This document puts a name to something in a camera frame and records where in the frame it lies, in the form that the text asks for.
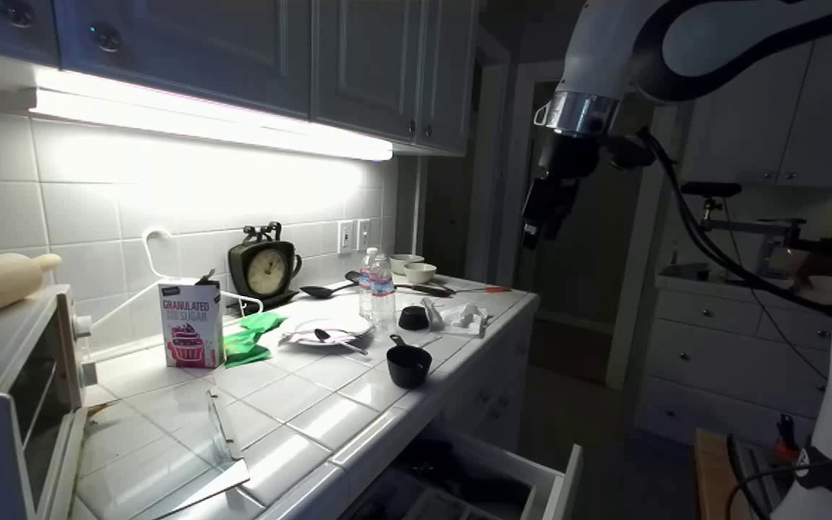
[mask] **wall outlet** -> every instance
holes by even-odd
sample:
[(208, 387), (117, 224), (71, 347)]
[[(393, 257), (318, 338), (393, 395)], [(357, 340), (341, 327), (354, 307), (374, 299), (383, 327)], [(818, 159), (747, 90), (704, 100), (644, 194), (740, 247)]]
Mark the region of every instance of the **wall outlet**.
[(334, 224), (334, 255), (353, 255), (354, 252), (354, 220), (337, 220)]
[(354, 221), (354, 252), (374, 246), (374, 221), (357, 220)]

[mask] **cabinet handle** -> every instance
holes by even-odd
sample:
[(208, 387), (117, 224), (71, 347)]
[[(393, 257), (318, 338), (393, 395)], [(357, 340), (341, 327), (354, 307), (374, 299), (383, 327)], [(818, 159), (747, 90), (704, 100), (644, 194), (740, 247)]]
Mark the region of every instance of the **cabinet handle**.
[(13, 29), (33, 25), (33, 9), (22, 0), (0, 0), (0, 16), (5, 16)]
[(109, 23), (88, 23), (88, 36), (100, 52), (117, 52), (122, 49), (122, 31), (111, 29)]

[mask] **alarm clock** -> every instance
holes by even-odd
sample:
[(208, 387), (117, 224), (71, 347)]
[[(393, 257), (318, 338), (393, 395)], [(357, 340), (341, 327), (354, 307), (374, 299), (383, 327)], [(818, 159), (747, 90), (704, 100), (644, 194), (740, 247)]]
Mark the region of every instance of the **alarm clock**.
[(266, 309), (292, 299), (288, 285), (302, 257), (280, 240), (280, 221), (244, 224), (243, 234), (243, 243), (227, 252), (233, 288), (260, 298)]

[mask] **milk carton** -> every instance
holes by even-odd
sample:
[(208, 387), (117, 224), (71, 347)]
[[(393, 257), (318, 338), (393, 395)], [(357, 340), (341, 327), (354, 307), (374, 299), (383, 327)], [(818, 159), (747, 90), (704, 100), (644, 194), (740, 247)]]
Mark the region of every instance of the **milk carton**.
[(165, 360), (208, 367), (221, 360), (218, 283), (158, 283)]

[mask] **toaster oven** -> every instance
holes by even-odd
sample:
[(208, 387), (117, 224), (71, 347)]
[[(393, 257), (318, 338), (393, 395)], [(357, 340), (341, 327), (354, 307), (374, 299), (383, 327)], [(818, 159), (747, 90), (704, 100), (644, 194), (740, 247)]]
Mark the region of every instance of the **toaster oven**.
[(0, 517), (70, 517), (84, 409), (65, 288), (0, 311)]

